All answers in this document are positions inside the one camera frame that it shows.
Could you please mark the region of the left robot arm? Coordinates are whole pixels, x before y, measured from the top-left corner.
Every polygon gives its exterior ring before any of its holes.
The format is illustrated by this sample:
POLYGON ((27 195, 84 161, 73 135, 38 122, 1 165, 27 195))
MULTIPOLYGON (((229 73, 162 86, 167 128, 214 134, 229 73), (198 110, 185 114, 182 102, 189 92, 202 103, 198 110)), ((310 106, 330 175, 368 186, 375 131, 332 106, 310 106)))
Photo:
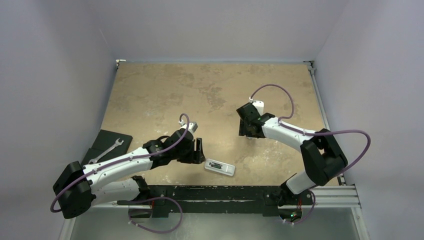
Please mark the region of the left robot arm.
POLYGON ((100 163, 69 163, 54 183, 52 213, 75 218, 90 207, 112 201, 146 203, 149 191, 136 173, 166 166, 171 161, 201 164, 206 161, 202 138, 185 126, 170 136, 149 140, 136 150, 100 163))

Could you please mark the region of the black foam block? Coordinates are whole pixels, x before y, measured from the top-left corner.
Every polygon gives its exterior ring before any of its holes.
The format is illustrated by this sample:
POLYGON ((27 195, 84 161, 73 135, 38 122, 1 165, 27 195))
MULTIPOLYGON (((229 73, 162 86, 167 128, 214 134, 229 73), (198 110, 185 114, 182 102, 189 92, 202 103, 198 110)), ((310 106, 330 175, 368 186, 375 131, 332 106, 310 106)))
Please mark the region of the black foam block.
POLYGON ((89 163, 89 160, 96 158, 103 152, 105 152, 108 148, 110 148, 117 139, 123 141, 122 145, 115 147, 105 156, 98 160, 99 163, 111 160, 113 158, 124 155, 128 152, 130 144, 133 140, 131 135, 108 131, 101 129, 93 142, 91 148, 89 148, 81 161, 81 165, 86 165, 89 163))

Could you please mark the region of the silver open-end wrench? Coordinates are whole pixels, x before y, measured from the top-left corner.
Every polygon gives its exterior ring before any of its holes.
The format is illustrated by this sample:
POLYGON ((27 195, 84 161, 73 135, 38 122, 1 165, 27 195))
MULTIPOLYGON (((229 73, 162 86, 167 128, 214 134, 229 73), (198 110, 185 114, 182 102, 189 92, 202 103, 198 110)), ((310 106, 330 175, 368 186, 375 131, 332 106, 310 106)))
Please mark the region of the silver open-end wrench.
POLYGON ((109 152, 111 152, 112 150, 114 150, 116 147, 121 146, 123 143, 124 143, 124 140, 121 140, 120 138, 116 139, 115 142, 114 142, 114 144, 112 146, 110 146, 104 152, 102 152, 101 154, 99 154, 97 157, 90 159, 88 161, 88 164, 96 164, 98 162, 98 160, 100 160, 101 158, 103 158, 105 155, 107 155, 109 152))

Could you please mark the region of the white remote control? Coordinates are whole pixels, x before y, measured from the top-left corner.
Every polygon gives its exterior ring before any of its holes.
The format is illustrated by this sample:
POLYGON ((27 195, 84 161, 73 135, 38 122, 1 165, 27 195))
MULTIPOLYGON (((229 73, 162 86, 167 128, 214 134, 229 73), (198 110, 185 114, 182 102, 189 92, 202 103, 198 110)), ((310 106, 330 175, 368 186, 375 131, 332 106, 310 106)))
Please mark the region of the white remote control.
POLYGON ((232 164, 224 163, 214 159, 206 159, 204 168, 206 170, 232 177, 235 174, 236 167, 232 164))

